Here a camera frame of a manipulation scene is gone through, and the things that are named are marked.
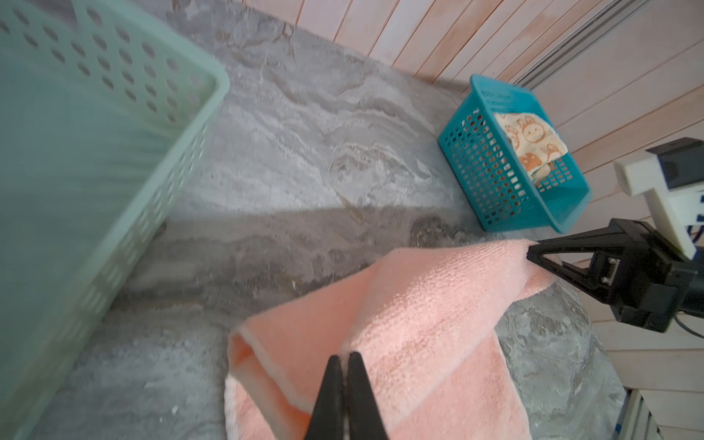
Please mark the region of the teal plastic basket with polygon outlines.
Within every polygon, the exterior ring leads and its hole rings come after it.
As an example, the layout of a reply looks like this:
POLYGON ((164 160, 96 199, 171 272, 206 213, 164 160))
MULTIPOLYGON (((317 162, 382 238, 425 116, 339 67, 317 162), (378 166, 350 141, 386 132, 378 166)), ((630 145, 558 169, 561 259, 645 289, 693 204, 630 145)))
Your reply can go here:
POLYGON ((570 154, 551 162, 551 172, 533 181, 505 134, 500 114, 526 113, 548 122, 529 90, 474 74, 470 93, 438 138, 465 196, 488 232, 551 227, 564 234, 592 199, 590 185, 570 154))

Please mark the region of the plain pink towel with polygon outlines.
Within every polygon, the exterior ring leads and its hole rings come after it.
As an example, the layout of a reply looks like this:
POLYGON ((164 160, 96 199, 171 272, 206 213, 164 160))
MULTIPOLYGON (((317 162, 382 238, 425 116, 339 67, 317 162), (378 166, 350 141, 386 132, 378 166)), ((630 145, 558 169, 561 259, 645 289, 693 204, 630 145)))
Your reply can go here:
POLYGON ((240 324, 229 337, 230 439, 300 439, 328 359, 363 357, 393 439, 527 439, 495 327, 554 277, 526 240, 396 249, 240 324))

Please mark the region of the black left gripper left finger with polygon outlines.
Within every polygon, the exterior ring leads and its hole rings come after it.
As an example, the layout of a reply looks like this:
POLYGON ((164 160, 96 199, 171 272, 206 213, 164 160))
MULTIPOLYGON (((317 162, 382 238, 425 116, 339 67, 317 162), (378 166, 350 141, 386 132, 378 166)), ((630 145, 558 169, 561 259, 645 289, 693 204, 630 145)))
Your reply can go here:
POLYGON ((328 359, 304 440, 342 440, 344 427, 344 376, 339 356, 328 359))

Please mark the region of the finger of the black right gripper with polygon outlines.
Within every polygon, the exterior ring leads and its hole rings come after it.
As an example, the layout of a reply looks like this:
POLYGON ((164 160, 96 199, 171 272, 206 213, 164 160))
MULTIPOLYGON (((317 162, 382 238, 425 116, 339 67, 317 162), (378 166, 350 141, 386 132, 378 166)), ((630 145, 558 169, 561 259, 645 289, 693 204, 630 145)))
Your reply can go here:
POLYGON ((614 218, 606 227, 531 245, 527 258, 547 269, 550 257, 562 254, 591 254, 595 269, 648 270, 649 225, 640 220, 614 218))
POLYGON ((538 266, 567 282, 601 304, 613 305, 612 286, 603 277, 589 269, 581 269, 569 263, 538 263, 538 266))

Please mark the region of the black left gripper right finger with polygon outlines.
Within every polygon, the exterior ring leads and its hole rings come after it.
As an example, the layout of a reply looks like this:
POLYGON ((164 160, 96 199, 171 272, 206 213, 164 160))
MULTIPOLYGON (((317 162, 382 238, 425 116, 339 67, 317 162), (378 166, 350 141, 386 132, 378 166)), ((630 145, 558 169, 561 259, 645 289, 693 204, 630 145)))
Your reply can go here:
POLYGON ((388 440, 363 357, 352 352, 346 373, 346 411, 349 438, 352 440, 388 440))

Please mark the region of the pink orange patterned towel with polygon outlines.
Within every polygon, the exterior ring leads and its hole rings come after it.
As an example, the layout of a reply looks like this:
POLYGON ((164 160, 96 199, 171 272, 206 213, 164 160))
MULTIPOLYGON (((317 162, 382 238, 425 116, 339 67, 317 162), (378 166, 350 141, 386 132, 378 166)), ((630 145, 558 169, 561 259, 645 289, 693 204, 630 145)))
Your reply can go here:
POLYGON ((568 153, 567 145, 539 115, 495 113, 494 117, 534 183, 546 178, 552 163, 568 153))

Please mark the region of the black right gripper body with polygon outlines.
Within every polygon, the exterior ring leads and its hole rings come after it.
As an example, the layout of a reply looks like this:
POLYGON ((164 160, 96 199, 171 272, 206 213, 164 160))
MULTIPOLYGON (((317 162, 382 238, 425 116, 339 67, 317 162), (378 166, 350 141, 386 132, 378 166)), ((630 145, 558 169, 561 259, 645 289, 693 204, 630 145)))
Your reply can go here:
POLYGON ((664 333, 680 315, 703 317, 703 248, 692 257, 655 231, 638 232, 623 245, 593 253, 591 296, 612 308, 616 320, 664 333))

